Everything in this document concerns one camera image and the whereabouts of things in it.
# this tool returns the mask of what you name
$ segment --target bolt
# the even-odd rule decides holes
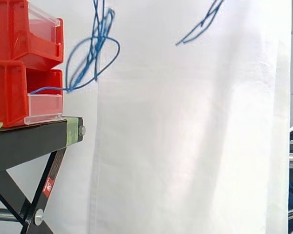
[[[79,135],[83,137],[86,134],[86,127],[85,126],[79,126],[78,131],[79,131]]]
[[[44,219],[43,210],[42,209],[37,210],[35,213],[35,219],[34,219],[35,225],[40,226],[43,222],[43,219]]]

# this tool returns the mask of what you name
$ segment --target blue cable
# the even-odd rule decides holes
[[[42,87],[40,89],[35,90],[34,92],[31,92],[31,94],[36,94],[40,91],[48,90],[48,89],[64,90],[70,93],[74,90],[84,88],[91,82],[97,81],[99,75],[102,74],[102,72],[104,72],[116,60],[116,58],[118,57],[120,53],[121,45],[116,39],[113,39],[108,36],[111,30],[114,18],[115,18],[115,12],[112,9],[108,8],[107,13],[105,14],[105,0],[102,0],[102,17],[100,20],[99,10],[98,10],[99,8],[98,1],[99,0],[93,0],[95,15],[93,18],[91,37],[85,38],[82,41],[80,41],[74,47],[74,49],[72,50],[72,52],[70,53],[68,57],[66,68],[65,68],[65,88],[50,87],[50,86]],[[117,53],[114,56],[114,58],[102,70],[98,71],[98,58],[106,40],[112,41],[117,45]],[[77,68],[73,72],[73,75],[69,78],[68,70],[69,70],[72,58],[74,57],[77,49],[80,46],[87,43],[88,41],[90,41],[90,47],[86,57],[77,66]],[[86,83],[83,83],[84,77],[93,63],[94,63],[94,76],[91,80],[87,81]]]
[[[214,8],[215,4],[217,3],[218,0],[214,0],[214,2],[212,3],[212,5],[210,6],[209,8],[209,11],[207,12],[205,18],[200,21],[184,38],[182,38],[179,42],[176,43],[176,46],[180,45],[181,43],[183,44],[187,44],[195,39],[197,39],[199,36],[201,36],[206,30],[208,30],[208,28],[211,26],[211,24],[213,23],[222,3],[224,2],[224,0],[220,0],[218,5],[216,5],[216,7]],[[211,20],[210,22],[205,26],[204,26],[204,23],[207,19],[210,19],[211,17]],[[193,36],[192,38],[188,39],[191,34],[195,31],[198,31],[196,33],[195,36]]]

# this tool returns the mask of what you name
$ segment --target metal frame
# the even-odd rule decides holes
[[[43,213],[66,151],[67,135],[70,134],[67,122],[0,130],[0,201],[6,207],[0,209],[0,221],[20,223],[21,234],[53,234],[43,220]],[[74,127],[79,142],[84,135],[83,119],[78,118],[77,122],[78,125]],[[30,202],[6,170],[50,152],[35,196]]]

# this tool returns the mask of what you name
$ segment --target metal rod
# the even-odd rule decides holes
[[[0,221],[18,222],[14,215],[7,209],[0,209]]]

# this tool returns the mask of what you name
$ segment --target red plastic bin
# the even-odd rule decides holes
[[[44,86],[62,88],[62,71],[34,71],[20,61],[0,61],[0,123],[3,127],[59,120],[63,113],[63,91],[44,90]]]
[[[47,71],[63,62],[63,21],[27,0],[0,0],[0,60]]]

